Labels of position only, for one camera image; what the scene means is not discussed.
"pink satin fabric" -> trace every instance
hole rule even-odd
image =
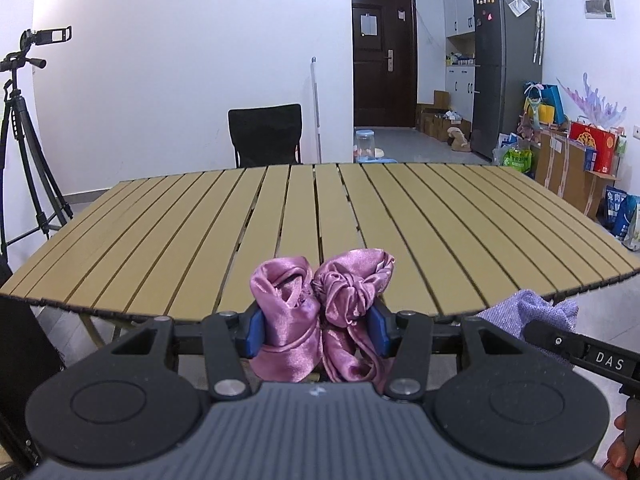
[[[380,389],[388,363],[376,355],[364,316],[393,268],[394,258],[379,249],[340,254],[313,280],[302,257],[262,264],[250,281],[266,318],[266,344],[251,361],[254,372],[268,381],[298,382],[322,359],[333,382],[371,381]]]

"slatted table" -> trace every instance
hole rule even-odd
[[[396,258],[389,308],[426,314],[476,312],[521,288],[561,299],[640,270],[599,226],[507,168],[322,164],[121,182],[0,292],[199,320],[242,312],[264,260],[303,255],[317,267],[362,247]]]

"human hand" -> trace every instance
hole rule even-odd
[[[622,431],[624,431],[626,424],[625,415],[626,413],[623,413],[613,421],[613,425]],[[626,460],[624,435],[624,433],[621,433],[620,436],[618,436],[618,438],[613,442],[613,444],[611,444],[609,450],[607,451],[608,460],[602,468],[602,470],[614,480],[626,480],[626,472],[620,469],[620,467],[622,467]],[[636,464],[636,466],[640,466],[640,447],[636,449],[636,454],[634,455],[634,464]]]

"beige plush toy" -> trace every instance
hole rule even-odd
[[[454,152],[470,152],[471,145],[469,145],[468,141],[465,138],[465,134],[462,133],[460,128],[456,128],[452,126],[447,130],[449,137],[453,138],[453,144],[451,145],[451,149]]]

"finger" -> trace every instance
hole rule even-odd
[[[602,468],[602,471],[605,475],[613,478],[613,480],[626,480],[626,474],[620,471],[620,469],[616,469],[612,463],[607,463],[607,465]]]
[[[611,444],[607,451],[607,458],[615,467],[620,467],[625,463],[626,447],[623,441],[623,434],[620,434],[613,444]]]
[[[616,420],[613,421],[613,425],[619,430],[624,430],[626,426],[626,412],[618,415]]]

